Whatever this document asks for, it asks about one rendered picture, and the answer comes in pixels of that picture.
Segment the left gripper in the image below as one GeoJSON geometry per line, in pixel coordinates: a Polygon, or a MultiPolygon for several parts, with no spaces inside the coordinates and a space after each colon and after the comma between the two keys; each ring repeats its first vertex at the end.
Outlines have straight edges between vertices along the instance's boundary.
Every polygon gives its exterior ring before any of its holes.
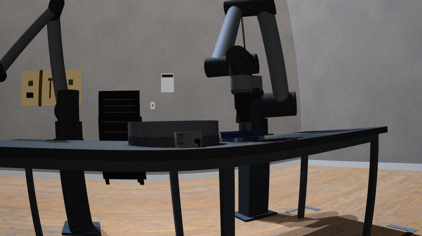
{"type": "Polygon", "coordinates": [[[234,103],[236,109],[236,123],[245,124],[245,131],[251,130],[251,99],[261,98],[261,94],[252,93],[253,82],[251,75],[230,76],[230,91],[234,94],[234,103]]]}

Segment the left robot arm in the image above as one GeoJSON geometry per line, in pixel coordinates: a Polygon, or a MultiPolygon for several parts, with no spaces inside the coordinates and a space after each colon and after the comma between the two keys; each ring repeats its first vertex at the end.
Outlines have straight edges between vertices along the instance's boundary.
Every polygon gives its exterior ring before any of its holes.
{"type": "Polygon", "coordinates": [[[211,58],[206,58],[206,76],[222,77],[251,75],[260,72],[257,54],[250,54],[242,46],[234,46],[241,16],[257,16],[265,48],[273,93],[251,99],[251,130],[264,130],[268,134],[267,117],[296,116],[296,93],[289,92],[285,63],[276,22],[274,0],[224,1],[225,20],[211,58]]]}

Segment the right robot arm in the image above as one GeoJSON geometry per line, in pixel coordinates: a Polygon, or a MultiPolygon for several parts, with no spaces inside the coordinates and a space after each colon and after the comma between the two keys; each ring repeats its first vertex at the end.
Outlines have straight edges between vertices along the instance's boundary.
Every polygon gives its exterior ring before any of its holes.
{"type": "Polygon", "coordinates": [[[64,0],[50,0],[49,7],[29,26],[0,60],[0,82],[6,80],[6,71],[26,46],[47,24],[50,65],[56,98],[54,113],[56,139],[83,139],[79,121],[79,91],[68,89],[64,67],[60,16],[64,0]],[[57,99],[58,98],[58,99],[57,99]]]}

